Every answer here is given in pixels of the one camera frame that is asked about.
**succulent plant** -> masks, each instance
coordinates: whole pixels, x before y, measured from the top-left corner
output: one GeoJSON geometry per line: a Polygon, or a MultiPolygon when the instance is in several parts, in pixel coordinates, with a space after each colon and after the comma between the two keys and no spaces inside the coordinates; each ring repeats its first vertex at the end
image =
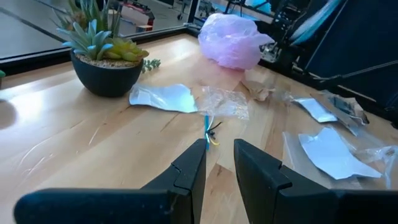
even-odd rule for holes
{"type": "Polygon", "coordinates": [[[142,66],[142,73],[145,73],[147,70],[151,71],[152,69],[155,69],[159,67],[160,65],[160,60],[159,59],[153,59],[153,60],[144,60],[144,66],[142,66]]]}
{"type": "Polygon", "coordinates": [[[86,30],[88,27],[88,23],[92,20],[97,20],[97,31],[107,31],[110,30],[113,36],[117,36],[119,34],[119,26],[120,26],[120,10],[117,10],[115,14],[112,14],[111,27],[109,27],[108,21],[108,10],[109,5],[112,0],[108,2],[104,1],[103,10],[100,11],[98,8],[98,4],[96,0],[80,0],[80,8],[79,9],[74,0],[68,0],[68,4],[70,10],[67,12],[67,16],[63,17],[56,11],[54,11],[55,15],[58,17],[59,23],[55,23],[58,28],[62,28],[65,30],[73,30],[73,23],[79,23],[80,27],[83,30],[86,30]]]}
{"type": "Polygon", "coordinates": [[[146,50],[140,49],[136,43],[122,38],[110,39],[112,48],[105,52],[105,57],[110,59],[123,59],[138,65],[141,60],[149,55],[146,50]]]}
{"type": "Polygon", "coordinates": [[[113,47],[107,44],[106,39],[111,35],[111,31],[99,31],[97,33],[97,21],[93,20],[88,24],[85,32],[79,23],[73,23],[74,30],[58,28],[61,33],[66,34],[72,41],[65,42],[62,45],[71,47],[75,54],[86,55],[92,60],[101,60],[104,53],[113,47]]]}

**crumpled plastic bag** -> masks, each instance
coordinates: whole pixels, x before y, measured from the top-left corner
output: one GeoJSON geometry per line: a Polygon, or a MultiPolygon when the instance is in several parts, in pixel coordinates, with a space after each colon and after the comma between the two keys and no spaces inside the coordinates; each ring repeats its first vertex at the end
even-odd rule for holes
{"type": "Polygon", "coordinates": [[[398,146],[358,150],[354,152],[354,155],[364,163],[383,173],[386,189],[398,189],[398,146]]]}
{"type": "Polygon", "coordinates": [[[198,36],[201,51],[219,65],[250,70],[261,58],[259,46],[275,42],[257,31],[257,25],[236,15],[212,14],[198,36]]]}
{"type": "Polygon", "coordinates": [[[197,101],[198,111],[208,116],[235,116],[249,119],[248,104],[243,93],[211,86],[202,88],[204,96],[197,101]]]}

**green succulent leaf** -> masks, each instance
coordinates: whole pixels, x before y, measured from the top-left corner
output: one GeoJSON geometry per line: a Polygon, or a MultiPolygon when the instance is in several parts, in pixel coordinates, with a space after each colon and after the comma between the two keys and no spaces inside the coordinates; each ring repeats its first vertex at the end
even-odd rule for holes
{"type": "Polygon", "coordinates": [[[160,65],[160,60],[159,59],[153,59],[153,60],[144,60],[144,66],[142,67],[142,73],[145,73],[147,70],[151,71],[160,65]]]}
{"type": "Polygon", "coordinates": [[[95,45],[104,45],[106,38],[111,35],[111,31],[100,31],[94,36],[94,43],[95,45]]]}
{"type": "Polygon", "coordinates": [[[75,31],[69,31],[69,30],[65,30],[65,29],[57,29],[59,32],[69,36],[69,38],[71,38],[71,40],[73,40],[74,42],[78,43],[79,45],[83,46],[84,48],[86,48],[86,46],[91,45],[91,42],[89,41],[89,39],[87,39],[85,36],[79,36],[75,31]]]}
{"type": "Polygon", "coordinates": [[[52,9],[52,11],[54,12],[54,14],[57,16],[58,20],[60,21],[60,27],[67,29],[68,26],[70,25],[69,22],[62,17],[56,10],[52,9]]]}
{"type": "Polygon", "coordinates": [[[113,33],[113,35],[114,35],[115,37],[118,37],[118,36],[119,36],[120,18],[121,18],[121,14],[118,13],[118,14],[116,15],[116,23],[115,23],[115,26],[111,28],[111,31],[112,31],[112,33],[113,33]]]}
{"type": "Polygon", "coordinates": [[[63,43],[62,46],[64,46],[64,47],[70,47],[70,48],[77,49],[77,50],[85,50],[84,46],[79,45],[79,44],[76,43],[76,42],[69,42],[69,41],[68,41],[68,42],[63,43]]]}
{"type": "Polygon", "coordinates": [[[81,55],[86,55],[87,57],[90,57],[90,54],[89,54],[87,51],[85,51],[85,50],[78,50],[78,49],[75,49],[75,50],[73,50],[73,53],[75,53],[75,54],[81,54],[81,55]]]}
{"type": "Polygon", "coordinates": [[[105,56],[106,56],[107,58],[110,58],[110,59],[121,59],[121,58],[122,58],[121,55],[118,55],[118,54],[115,54],[115,53],[112,53],[112,52],[109,52],[109,51],[107,51],[107,52],[105,53],[105,56]]]}
{"type": "Polygon", "coordinates": [[[123,60],[138,65],[143,58],[149,55],[148,51],[140,49],[136,43],[129,39],[113,37],[109,42],[113,44],[113,47],[107,51],[105,57],[108,57],[111,52],[119,55],[123,60]]]}
{"type": "Polygon", "coordinates": [[[90,25],[88,26],[88,35],[90,37],[94,37],[96,34],[96,31],[97,31],[97,20],[93,20],[90,22],[90,25]]]}
{"type": "Polygon", "coordinates": [[[69,8],[72,10],[73,13],[80,12],[80,9],[75,4],[74,0],[68,0],[69,8]]]}
{"type": "Polygon", "coordinates": [[[101,23],[104,26],[103,29],[108,30],[108,11],[109,11],[109,5],[110,5],[111,1],[106,2],[106,0],[104,0],[103,3],[103,10],[102,10],[102,15],[101,15],[101,23]]]}
{"type": "Polygon", "coordinates": [[[93,20],[91,14],[90,14],[90,10],[87,4],[87,1],[85,0],[80,0],[80,8],[83,11],[84,15],[86,16],[86,18],[91,21],[93,20]]]}
{"type": "Polygon", "coordinates": [[[126,53],[122,54],[122,58],[123,58],[123,60],[126,60],[128,62],[133,62],[133,61],[137,60],[137,55],[135,55],[131,52],[126,52],[126,53]]]}
{"type": "Polygon", "coordinates": [[[81,37],[86,36],[86,32],[81,28],[81,26],[79,25],[79,23],[74,22],[74,23],[73,23],[73,28],[75,28],[75,31],[77,32],[77,34],[78,34],[79,36],[81,36],[81,37]]]}
{"type": "Polygon", "coordinates": [[[112,13],[111,31],[112,31],[112,33],[113,33],[113,36],[114,36],[114,37],[117,37],[118,34],[115,33],[115,31],[114,31],[115,24],[116,24],[115,15],[114,15],[114,13],[112,13]]]}
{"type": "Polygon", "coordinates": [[[97,54],[97,60],[101,60],[103,58],[104,53],[113,47],[112,44],[105,44],[102,46],[101,50],[97,54]]]}
{"type": "Polygon", "coordinates": [[[97,58],[97,46],[91,45],[87,47],[88,54],[92,60],[96,60],[97,58]]]}
{"type": "Polygon", "coordinates": [[[95,0],[90,0],[90,15],[91,18],[98,18],[99,16],[99,9],[98,9],[98,5],[97,5],[97,1],[95,0]]]}
{"type": "Polygon", "coordinates": [[[50,18],[50,20],[51,20],[52,23],[54,23],[57,26],[57,28],[63,28],[60,24],[55,22],[53,19],[50,18]]]}

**paper scrap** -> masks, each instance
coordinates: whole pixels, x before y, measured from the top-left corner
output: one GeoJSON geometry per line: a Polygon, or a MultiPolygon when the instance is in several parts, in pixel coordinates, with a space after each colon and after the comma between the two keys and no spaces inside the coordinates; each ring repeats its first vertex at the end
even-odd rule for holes
{"type": "Polygon", "coordinates": [[[258,101],[264,101],[275,91],[275,88],[268,88],[264,83],[243,79],[241,83],[249,90],[251,97],[258,101]]]}
{"type": "Polygon", "coordinates": [[[165,87],[135,84],[129,101],[131,105],[147,105],[167,111],[183,113],[198,111],[190,89],[183,84],[165,87]]]}
{"type": "Polygon", "coordinates": [[[351,176],[380,178],[381,173],[355,158],[333,128],[323,128],[318,135],[299,134],[308,158],[336,180],[351,176]]]}
{"type": "Polygon", "coordinates": [[[319,123],[337,121],[337,118],[333,113],[326,110],[319,102],[314,98],[296,98],[294,102],[300,103],[310,115],[319,123]]]}

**yellow wire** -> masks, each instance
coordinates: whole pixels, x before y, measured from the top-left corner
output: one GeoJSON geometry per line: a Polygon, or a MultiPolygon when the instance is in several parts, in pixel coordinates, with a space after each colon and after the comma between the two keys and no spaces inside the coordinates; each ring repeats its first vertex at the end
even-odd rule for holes
{"type": "Polygon", "coordinates": [[[211,141],[211,143],[213,144],[213,145],[215,145],[215,146],[218,146],[220,143],[219,142],[214,142],[211,138],[209,138],[210,139],[210,141],[211,141]]]}

